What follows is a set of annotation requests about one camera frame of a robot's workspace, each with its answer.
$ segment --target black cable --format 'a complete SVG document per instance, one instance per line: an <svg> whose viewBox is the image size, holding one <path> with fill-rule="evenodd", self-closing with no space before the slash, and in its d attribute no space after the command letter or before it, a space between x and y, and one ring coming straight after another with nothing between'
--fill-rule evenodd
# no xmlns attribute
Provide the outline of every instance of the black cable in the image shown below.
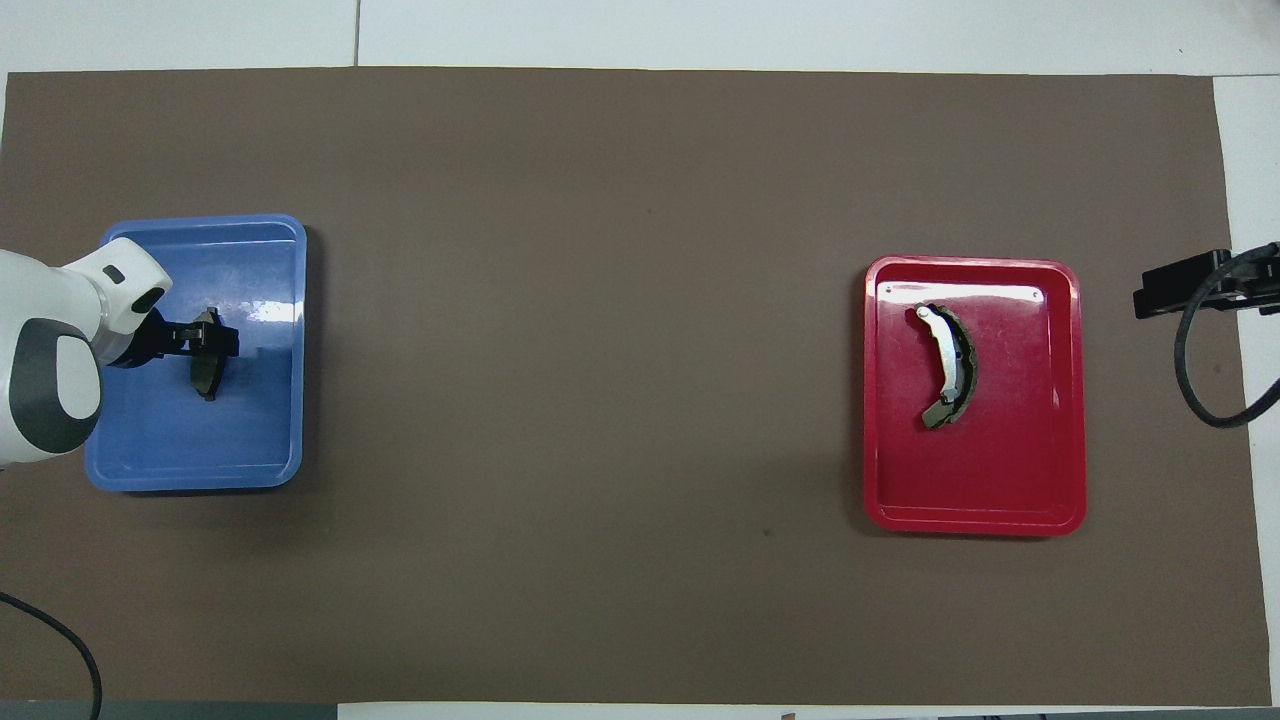
<svg viewBox="0 0 1280 720"><path fill-rule="evenodd" d="M1253 402L1253 405L1249 405L1235 415L1222 418L1210 413L1208 409L1204 407L1204 404L1196 397L1196 389L1192 387L1190 375L1187 373L1187 336L1192 331L1192 320L1196 318L1196 311L1199 310L1204 299L1213 292L1213 288L1230 277L1238 268L1257 260L1275 258L1277 254L1280 254L1280 242L1271 242L1263 245L1262 247L1254 247L1253 250L1242 252L1219 265L1219 268L1210 273L1208 277L1204 278L1204 282L1196 288L1192 299L1187 301L1187 307L1183 310L1183 320L1178 323L1178 334L1174 336L1174 374L1178 377L1178 389L1183 391L1183 398L1187 400L1187 405L1192 409L1192 413L1196 413L1197 418L1204 420L1204 423L1215 428L1238 428L1257 419L1258 415L1270 410L1276 401L1280 401L1280 379L1276 379L1276 382L1272 383L1271 387L1262 393L1262 397Z"/></svg>
<svg viewBox="0 0 1280 720"><path fill-rule="evenodd" d="M73 646L76 646L76 650L79 651L81 657L84 660L84 666L88 667L88 679L93 684L93 705L90 707L88 720L97 720L99 714L102 712L102 676L97 674L97 662L93 661L93 653L88 651L88 646L84 644L84 641L79 639L79 635L73 633L67 625L59 623L52 615L33 605L27 605L9 593L0 592L0 602L17 607L36 620L40 620L41 623L58 630L58 634L63 635L70 641Z"/></svg>

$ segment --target red tray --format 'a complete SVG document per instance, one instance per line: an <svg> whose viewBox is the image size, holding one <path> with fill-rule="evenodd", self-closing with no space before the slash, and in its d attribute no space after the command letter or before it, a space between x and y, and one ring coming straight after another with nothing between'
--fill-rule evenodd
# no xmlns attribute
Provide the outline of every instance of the red tray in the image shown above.
<svg viewBox="0 0 1280 720"><path fill-rule="evenodd" d="M927 429L942 387L916 304L977 351L964 414ZM1064 536L1084 520L1080 288L1050 260L886 256L867 270L863 500L891 530Z"/></svg>

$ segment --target brown mat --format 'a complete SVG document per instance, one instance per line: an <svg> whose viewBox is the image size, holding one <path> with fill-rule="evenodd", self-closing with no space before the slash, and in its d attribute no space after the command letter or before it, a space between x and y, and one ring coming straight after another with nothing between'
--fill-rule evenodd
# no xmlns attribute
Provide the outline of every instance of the brown mat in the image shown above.
<svg viewBox="0 0 1280 720"><path fill-rule="evenodd" d="M0 172L0 238L50 264L128 218L312 233L292 483L0 478L0 587L110 697L1270 702L1245 432L1129 300L1229 246L1207 78L17 74ZM867 520L850 328L887 252L1079 273L1074 536ZM1239 404L1233 318L1197 334ZM0 642L0 696L83 694L33 621Z"/></svg>

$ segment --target white floor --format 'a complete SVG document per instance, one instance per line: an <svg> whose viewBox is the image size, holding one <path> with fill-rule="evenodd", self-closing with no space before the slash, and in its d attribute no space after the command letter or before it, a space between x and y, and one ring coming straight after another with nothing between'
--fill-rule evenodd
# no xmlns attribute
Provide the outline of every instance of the white floor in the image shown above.
<svg viewBox="0 0 1280 720"><path fill-rule="evenodd" d="M1233 245L1244 250L1280 240L1280 3L1275 0L0 0L0 85L9 72L337 67L357 60L362 65L1215 76ZM1251 398L1280 377L1277 329L1280 318L1240 314ZM1271 637L1280 638L1280 411L1254 423L1249 433L1267 619ZM1280 642L1271 650L1275 697L1280 697L1277 650ZM776 717L783 710L396 703L347 706L342 716L607 714L639 720L677 714L710 720ZM801 719L948 712L791 710L800 710Z"/></svg>

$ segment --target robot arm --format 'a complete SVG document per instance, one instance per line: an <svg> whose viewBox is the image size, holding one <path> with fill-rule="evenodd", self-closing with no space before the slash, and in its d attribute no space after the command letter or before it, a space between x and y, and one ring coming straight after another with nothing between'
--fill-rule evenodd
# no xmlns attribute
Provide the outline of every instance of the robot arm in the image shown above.
<svg viewBox="0 0 1280 720"><path fill-rule="evenodd" d="M124 237L63 268L0 250L0 469L88 438L102 401L99 368L124 354L172 287Z"/></svg>

